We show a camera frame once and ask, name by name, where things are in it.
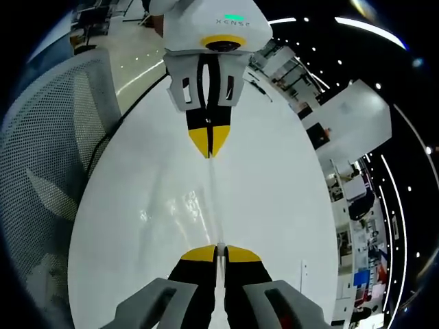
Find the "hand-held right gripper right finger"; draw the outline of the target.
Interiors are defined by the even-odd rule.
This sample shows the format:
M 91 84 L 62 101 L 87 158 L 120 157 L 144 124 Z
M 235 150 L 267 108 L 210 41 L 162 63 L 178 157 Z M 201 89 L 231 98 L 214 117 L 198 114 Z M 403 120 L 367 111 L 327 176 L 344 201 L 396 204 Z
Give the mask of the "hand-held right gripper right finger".
M 224 249 L 224 308 L 231 328 L 329 328 L 322 309 L 284 280 L 273 280 L 248 249 Z

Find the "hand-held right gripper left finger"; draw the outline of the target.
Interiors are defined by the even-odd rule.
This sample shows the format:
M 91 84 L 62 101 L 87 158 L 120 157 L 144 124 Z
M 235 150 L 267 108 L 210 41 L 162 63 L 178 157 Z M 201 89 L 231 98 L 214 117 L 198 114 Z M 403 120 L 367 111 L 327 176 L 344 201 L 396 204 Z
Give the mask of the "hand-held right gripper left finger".
M 217 246 L 183 254 L 167 279 L 156 278 L 118 304 L 105 328 L 208 328 L 215 308 Z

